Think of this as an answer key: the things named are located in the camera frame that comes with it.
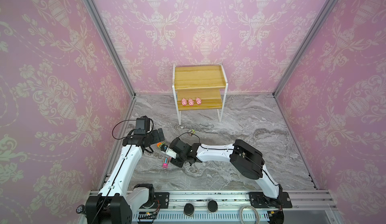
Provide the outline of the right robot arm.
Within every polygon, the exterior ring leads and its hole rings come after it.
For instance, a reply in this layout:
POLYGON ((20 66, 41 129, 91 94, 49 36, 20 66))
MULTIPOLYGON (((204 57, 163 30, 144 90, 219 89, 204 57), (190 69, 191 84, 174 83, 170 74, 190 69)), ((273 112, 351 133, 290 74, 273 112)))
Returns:
POLYGON ((180 138, 161 148, 171 164, 182 168, 185 163, 193 165, 210 161, 231 163, 244 177, 254 180, 263 192, 264 202, 269 207, 282 208, 282 187, 274 181, 265 166, 263 155, 243 140, 228 145, 189 145, 180 138))

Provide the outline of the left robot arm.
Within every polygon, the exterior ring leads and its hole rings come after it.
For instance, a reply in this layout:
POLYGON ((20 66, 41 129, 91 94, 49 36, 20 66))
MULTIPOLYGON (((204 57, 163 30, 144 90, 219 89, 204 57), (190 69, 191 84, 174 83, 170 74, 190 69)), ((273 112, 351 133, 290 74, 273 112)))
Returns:
POLYGON ((152 184, 139 184, 128 194, 128 186, 134 170, 147 152, 153 154, 152 145, 165 140, 162 129, 155 129, 147 116, 137 118, 135 128, 122 140, 122 149, 109 179, 95 196, 85 204, 88 224, 130 224, 140 207, 151 207, 155 194, 152 184))

